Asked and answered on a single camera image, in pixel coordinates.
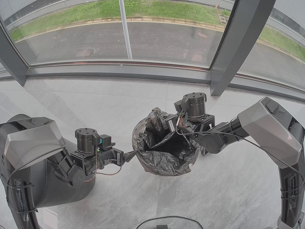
black cylindrical motor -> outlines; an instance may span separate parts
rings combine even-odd
[[[92,128],[80,128],[75,131],[77,149],[86,154],[95,154],[96,147],[100,142],[100,136]]]
[[[198,119],[206,113],[207,96],[205,93],[185,94],[181,100],[181,108],[187,110],[187,119]]]

black cable on floor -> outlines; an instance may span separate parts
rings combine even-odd
[[[155,220],[155,219],[164,219],[164,218],[181,218],[181,219],[188,219],[188,220],[191,220],[191,221],[196,222],[196,223],[201,227],[201,229],[203,229],[202,225],[201,225],[198,221],[196,221],[196,220],[194,220],[194,219],[187,218],[187,217],[182,217],[182,216],[163,216],[163,217],[158,217],[158,218],[147,219],[146,221],[144,221],[144,222],[142,222],[140,225],[138,225],[136,229],[138,229],[141,225],[143,225],[143,224],[144,224],[145,222],[147,222],[147,221]]]

asphalt road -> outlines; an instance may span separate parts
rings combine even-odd
[[[222,32],[193,26],[129,22],[133,59],[209,67]],[[91,24],[66,28],[18,42],[29,64],[61,60],[127,59],[122,24]],[[240,73],[305,89],[305,65],[268,46],[256,43]]]

plastic bag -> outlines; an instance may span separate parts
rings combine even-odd
[[[204,148],[193,139],[163,128],[160,118],[170,115],[155,108],[132,132],[132,147],[138,150],[137,157],[144,170],[159,176],[186,174],[191,171],[189,165],[195,163],[199,150],[205,155]]]

floor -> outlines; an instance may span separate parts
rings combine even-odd
[[[198,91],[208,95],[207,113],[215,115],[216,122],[230,121],[264,97],[233,89],[221,97],[210,97],[208,85],[166,81],[29,78],[24,87],[13,80],[0,81],[0,123],[19,113],[46,116],[73,142],[75,129],[90,127],[111,135],[116,147],[127,152],[132,150],[133,128],[151,109],[174,113],[175,101]],[[305,125],[304,103],[271,98]],[[109,165],[104,171],[116,170],[117,166]],[[134,158],[117,175],[97,177],[82,201],[49,207],[53,219],[48,220],[50,213],[43,209],[37,216],[43,229],[136,228],[146,219],[167,215],[198,220],[204,229],[276,227],[281,213],[278,168],[266,153],[238,142],[217,155],[199,156],[191,170],[178,177],[159,177],[144,172]],[[15,229],[2,186],[0,204],[0,225]],[[199,228],[194,222],[164,219],[139,229],[156,224],[168,224],[171,229]]]

